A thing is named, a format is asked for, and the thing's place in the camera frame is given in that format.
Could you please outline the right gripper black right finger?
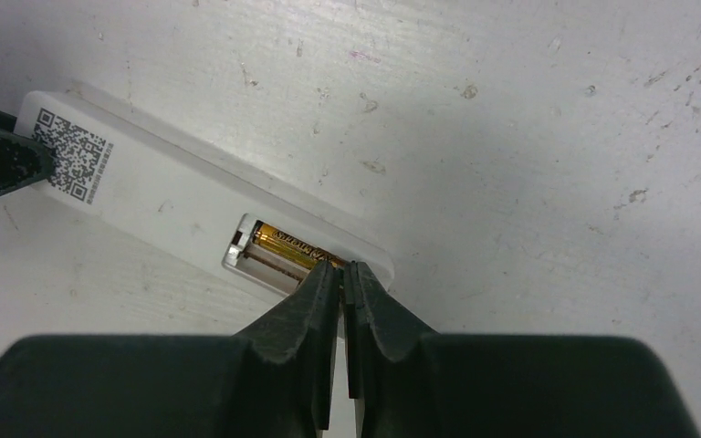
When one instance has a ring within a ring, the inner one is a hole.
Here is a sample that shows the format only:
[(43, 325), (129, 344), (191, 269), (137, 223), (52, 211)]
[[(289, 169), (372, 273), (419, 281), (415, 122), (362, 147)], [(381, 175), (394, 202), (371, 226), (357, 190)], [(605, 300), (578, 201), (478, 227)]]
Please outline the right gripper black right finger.
[(696, 437), (642, 342), (444, 334), (364, 263), (343, 275), (349, 394), (360, 437)]

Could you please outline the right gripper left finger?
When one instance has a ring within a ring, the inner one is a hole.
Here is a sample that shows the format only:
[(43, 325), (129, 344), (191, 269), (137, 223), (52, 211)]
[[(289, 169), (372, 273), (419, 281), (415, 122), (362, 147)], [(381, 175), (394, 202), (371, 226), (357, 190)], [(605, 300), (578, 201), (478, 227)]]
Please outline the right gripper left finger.
[(0, 358), (0, 437), (319, 437), (340, 281), (318, 264), (232, 336), (20, 339)]

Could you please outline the gold AAA battery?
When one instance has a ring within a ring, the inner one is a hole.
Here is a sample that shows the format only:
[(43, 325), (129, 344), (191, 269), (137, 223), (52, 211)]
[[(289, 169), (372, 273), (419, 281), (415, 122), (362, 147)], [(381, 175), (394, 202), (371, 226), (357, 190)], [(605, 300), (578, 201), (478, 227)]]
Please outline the gold AAA battery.
[(346, 265), (346, 261), (342, 258), (299, 240), (262, 221), (257, 221), (253, 228), (252, 243), (272, 255), (279, 256), (307, 270), (312, 269), (322, 261), (326, 261), (334, 267), (345, 267)]

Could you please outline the white remote control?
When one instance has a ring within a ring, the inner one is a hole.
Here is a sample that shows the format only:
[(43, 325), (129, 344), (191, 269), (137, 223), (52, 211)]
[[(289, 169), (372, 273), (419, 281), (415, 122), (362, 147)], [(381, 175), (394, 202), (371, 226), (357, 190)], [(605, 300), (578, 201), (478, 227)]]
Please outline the white remote control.
[(254, 245), (257, 221), (393, 281), (379, 247), (81, 98), (32, 91), (15, 131), (55, 155), (41, 193), (262, 300), (290, 294), (307, 269)]

